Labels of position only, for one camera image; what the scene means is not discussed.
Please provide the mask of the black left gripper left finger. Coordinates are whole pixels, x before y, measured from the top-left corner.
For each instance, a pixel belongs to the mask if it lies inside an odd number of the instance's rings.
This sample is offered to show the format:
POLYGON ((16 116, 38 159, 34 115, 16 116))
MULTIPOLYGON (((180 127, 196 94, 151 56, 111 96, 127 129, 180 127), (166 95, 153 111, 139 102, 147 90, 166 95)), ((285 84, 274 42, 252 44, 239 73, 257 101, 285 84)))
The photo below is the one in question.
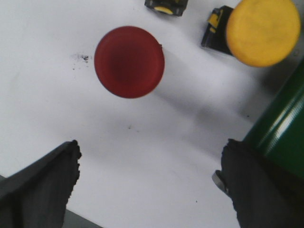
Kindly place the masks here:
POLYGON ((80 147, 65 142, 0 182, 2 228, 60 228, 80 176, 80 147))

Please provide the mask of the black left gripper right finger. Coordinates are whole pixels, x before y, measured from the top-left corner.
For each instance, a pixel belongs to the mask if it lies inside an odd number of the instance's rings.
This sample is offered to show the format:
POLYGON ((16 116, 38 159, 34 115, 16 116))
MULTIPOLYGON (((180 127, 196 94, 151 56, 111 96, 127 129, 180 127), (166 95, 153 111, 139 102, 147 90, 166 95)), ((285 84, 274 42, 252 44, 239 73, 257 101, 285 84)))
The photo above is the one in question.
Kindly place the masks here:
POLYGON ((232 200, 242 228, 302 228, 304 180, 230 139, 221 156, 215 185, 232 200))

